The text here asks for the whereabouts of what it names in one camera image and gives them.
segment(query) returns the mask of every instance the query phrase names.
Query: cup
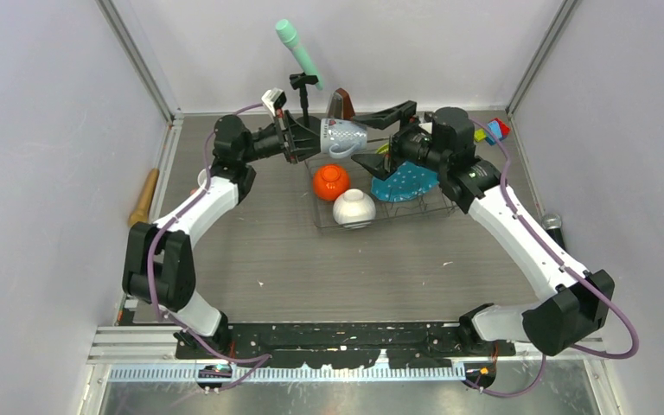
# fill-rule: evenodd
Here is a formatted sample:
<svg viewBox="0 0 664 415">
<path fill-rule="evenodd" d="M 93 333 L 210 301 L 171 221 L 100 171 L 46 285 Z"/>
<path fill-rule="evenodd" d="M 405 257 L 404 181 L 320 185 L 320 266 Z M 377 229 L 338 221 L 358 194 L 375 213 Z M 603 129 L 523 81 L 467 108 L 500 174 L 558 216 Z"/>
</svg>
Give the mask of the cup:
<svg viewBox="0 0 664 415">
<path fill-rule="evenodd" d="M 332 158 L 345 158 L 367 145 L 367 128 L 352 121 L 323 118 L 319 129 L 319 147 Z"/>
</svg>

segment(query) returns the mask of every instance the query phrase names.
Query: mug handle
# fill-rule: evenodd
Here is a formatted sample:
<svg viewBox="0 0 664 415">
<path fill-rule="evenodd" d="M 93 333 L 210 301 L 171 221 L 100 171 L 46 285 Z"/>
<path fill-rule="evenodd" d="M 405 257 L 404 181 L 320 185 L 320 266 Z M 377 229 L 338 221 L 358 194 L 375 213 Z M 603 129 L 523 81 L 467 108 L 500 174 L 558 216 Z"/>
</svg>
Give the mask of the mug handle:
<svg viewBox="0 0 664 415">
<path fill-rule="evenodd" d="M 331 147 L 329 147 L 329 156 L 332 158 L 345 158 L 351 156 L 353 153 L 355 153 L 361 146 L 358 143 L 355 143 L 352 147 L 350 147 L 347 150 L 344 150 L 342 152 L 336 152 L 334 151 L 335 148 L 340 147 L 339 144 L 334 144 Z"/>
</svg>

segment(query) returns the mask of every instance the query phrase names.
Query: wire dish rack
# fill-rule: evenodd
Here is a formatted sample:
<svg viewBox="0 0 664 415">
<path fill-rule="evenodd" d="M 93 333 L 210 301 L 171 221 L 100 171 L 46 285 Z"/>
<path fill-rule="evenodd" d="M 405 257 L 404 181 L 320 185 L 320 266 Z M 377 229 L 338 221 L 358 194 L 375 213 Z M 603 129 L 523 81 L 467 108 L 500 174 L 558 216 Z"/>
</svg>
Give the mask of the wire dish rack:
<svg viewBox="0 0 664 415">
<path fill-rule="evenodd" d="M 344 159 L 334 159 L 327 155 L 314 156 L 304 161 L 309 173 L 310 183 L 310 199 L 312 200 L 312 218 L 314 224 L 320 229 L 349 229 L 352 227 L 344 227 L 335 222 L 332 216 L 332 206 L 334 202 L 323 201 L 316 197 L 314 189 L 311 187 L 312 178 L 317 170 L 326 164 L 337 164 L 344 168 L 350 177 L 350 188 L 358 188 L 369 195 L 375 202 L 375 219 L 366 220 L 366 222 L 381 222 L 384 220 L 393 220 L 404 217 L 411 217 L 414 215 L 431 215 L 431 216 L 449 216 L 455 211 L 457 205 L 447 199 L 439 186 L 429 190 L 428 192 L 419 192 L 421 195 L 409 201 L 381 201 L 371 193 L 373 176 L 363 169 L 358 163 L 352 161 L 349 157 Z M 424 188 L 424 184 L 411 184 L 406 185 L 405 190 L 410 191 L 412 186 Z"/>
</svg>

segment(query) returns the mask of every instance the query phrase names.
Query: white wall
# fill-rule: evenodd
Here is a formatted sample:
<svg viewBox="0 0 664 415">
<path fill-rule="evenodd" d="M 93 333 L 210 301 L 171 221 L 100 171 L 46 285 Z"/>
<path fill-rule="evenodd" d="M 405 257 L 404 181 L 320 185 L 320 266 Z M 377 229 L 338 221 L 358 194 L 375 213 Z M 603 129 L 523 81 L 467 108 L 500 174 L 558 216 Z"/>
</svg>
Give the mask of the white wall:
<svg viewBox="0 0 664 415">
<path fill-rule="evenodd" d="M 123 14 L 137 16 L 145 36 L 136 38 L 148 39 L 140 46 L 161 66 L 153 72 L 166 74 L 187 113 L 234 111 L 273 86 L 291 91 L 288 76 L 301 69 L 274 30 L 284 18 L 297 27 L 326 82 L 326 91 L 310 93 L 313 109 L 326 109 L 339 86 L 359 109 L 407 99 L 422 108 L 504 107 L 561 0 L 117 3 Z"/>
<path fill-rule="evenodd" d="M 641 335 L 613 365 L 625 413 L 664 413 L 664 2 L 582 2 L 515 120 L 567 245 L 615 278 Z M 612 315 L 612 350 L 625 333 Z"/>
<path fill-rule="evenodd" d="M 0 2 L 0 414 L 75 413 L 164 131 L 93 0 Z"/>
</svg>

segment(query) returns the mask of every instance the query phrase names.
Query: gray wood grain surface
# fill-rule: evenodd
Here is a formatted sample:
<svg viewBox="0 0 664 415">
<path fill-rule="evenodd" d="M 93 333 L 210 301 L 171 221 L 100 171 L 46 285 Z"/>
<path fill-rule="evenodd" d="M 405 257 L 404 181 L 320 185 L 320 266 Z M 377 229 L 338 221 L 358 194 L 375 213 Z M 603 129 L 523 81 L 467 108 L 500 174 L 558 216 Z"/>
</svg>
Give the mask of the gray wood grain surface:
<svg viewBox="0 0 664 415">
<path fill-rule="evenodd" d="M 506 119 L 504 112 L 474 112 Z M 176 150 L 162 214 L 197 187 L 202 144 L 217 117 L 188 117 Z M 251 129 L 266 115 L 244 116 Z M 385 137 L 373 131 L 371 138 Z M 533 197 L 514 142 L 509 181 L 527 209 Z M 478 154 L 502 166 L 497 147 Z M 456 320 L 483 304 L 535 301 L 525 277 L 471 218 L 400 218 L 354 231 L 320 231 L 312 220 L 303 164 L 256 162 L 252 192 L 195 248 L 197 290 L 232 322 Z M 140 307 L 137 321 L 153 315 Z"/>
</svg>

